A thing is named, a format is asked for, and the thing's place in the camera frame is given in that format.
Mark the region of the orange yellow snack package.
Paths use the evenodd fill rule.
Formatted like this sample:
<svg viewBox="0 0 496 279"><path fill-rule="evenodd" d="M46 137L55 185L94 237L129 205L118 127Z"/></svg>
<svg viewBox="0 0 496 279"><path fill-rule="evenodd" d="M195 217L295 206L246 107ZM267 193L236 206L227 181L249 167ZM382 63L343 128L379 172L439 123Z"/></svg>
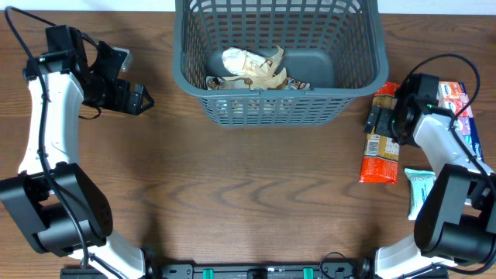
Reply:
<svg viewBox="0 0 496 279"><path fill-rule="evenodd" d="M374 93L372 107L389 108L390 97L398 88L398 84L387 81ZM396 184L400 146L393 139L376 134L374 131L366 134L359 182Z"/></svg>

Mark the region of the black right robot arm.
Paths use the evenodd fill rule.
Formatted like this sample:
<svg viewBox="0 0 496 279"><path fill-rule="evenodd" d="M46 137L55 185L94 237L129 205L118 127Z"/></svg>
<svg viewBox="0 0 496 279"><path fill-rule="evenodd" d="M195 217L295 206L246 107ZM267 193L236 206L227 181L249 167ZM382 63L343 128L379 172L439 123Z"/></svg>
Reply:
<svg viewBox="0 0 496 279"><path fill-rule="evenodd" d="M438 105L438 86L437 76L410 74L394 107L375 106L366 121L366 133L420 148L436 181L413 234L376 250L361 277L475 275L495 263L495 172L456 130L453 111Z"/></svg>

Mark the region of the white wet wipes pack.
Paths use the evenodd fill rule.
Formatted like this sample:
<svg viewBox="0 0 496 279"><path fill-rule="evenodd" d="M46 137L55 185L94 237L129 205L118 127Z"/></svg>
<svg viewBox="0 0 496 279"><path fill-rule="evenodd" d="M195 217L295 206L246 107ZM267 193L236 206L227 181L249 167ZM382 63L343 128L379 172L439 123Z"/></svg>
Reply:
<svg viewBox="0 0 496 279"><path fill-rule="evenodd" d="M410 185L409 221L415 221L436 181L436 174L427 170L404 169Z"/></svg>

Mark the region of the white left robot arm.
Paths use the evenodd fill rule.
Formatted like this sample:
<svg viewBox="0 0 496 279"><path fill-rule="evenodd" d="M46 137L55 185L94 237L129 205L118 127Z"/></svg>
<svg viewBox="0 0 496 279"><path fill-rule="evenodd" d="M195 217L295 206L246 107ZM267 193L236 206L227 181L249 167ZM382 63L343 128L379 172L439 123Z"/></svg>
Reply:
<svg viewBox="0 0 496 279"><path fill-rule="evenodd" d="M108 278L159 278L145 250L113 227L108 199L81 169L82 106L139 115L154 101L141 84L119 78L128 50L99 41L89 63L89 37L66 25L46 29L48 51L30 57L24 77L32 99L26 153L15 177L1 182L1 200L37 253L71 257Z"/></svg>

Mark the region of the multicolour tissue pack bundle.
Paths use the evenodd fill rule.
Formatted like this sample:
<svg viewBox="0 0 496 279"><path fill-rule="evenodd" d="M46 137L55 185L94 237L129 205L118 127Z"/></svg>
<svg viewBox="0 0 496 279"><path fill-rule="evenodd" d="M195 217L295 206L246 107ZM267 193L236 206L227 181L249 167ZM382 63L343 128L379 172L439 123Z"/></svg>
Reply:
<svg viewBox="0 0 496 279"><path fill-rule="evenodd" d="M437 98L439 107L450 109L454 115L463 109L469 102L469 96L463 82L441 81L438 86ZM480 138L477 133L476 122L471 107L467 107L455 121L456 130L459 131L470 148L483 161Z"/></svg>

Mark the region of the brown white snack pouch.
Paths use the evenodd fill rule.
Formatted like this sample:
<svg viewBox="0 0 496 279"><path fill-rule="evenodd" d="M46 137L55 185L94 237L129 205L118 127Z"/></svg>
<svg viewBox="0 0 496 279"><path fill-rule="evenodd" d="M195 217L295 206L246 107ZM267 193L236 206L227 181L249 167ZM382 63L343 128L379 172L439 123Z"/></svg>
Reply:
<svg viewBox="0 0 496 279"><path fill-rule="evenodd" d="M213 77L206 78L208 90L234 90L234 89L263 89L272 88L273 85L269 81L262 81L251 77Z"/></svg>
<svg viewBox="0 0 496 279"><path fill-rule="evenodd" d="M287 79L287 84L285 85L286 90L305 90L310 88L310 84L303 81L298 81L293 78Z"/></svg>
<svg viewBox="0 0 496 279"><path fill-rule="evenodd" d="M262 57L248 50L231 47L222 53L224 68L232 74L220 77L222 81L239 81L250 90L282 89L288 82L286 68L278 74L285 52L277 46L277 52L271 57Z"/></svg>

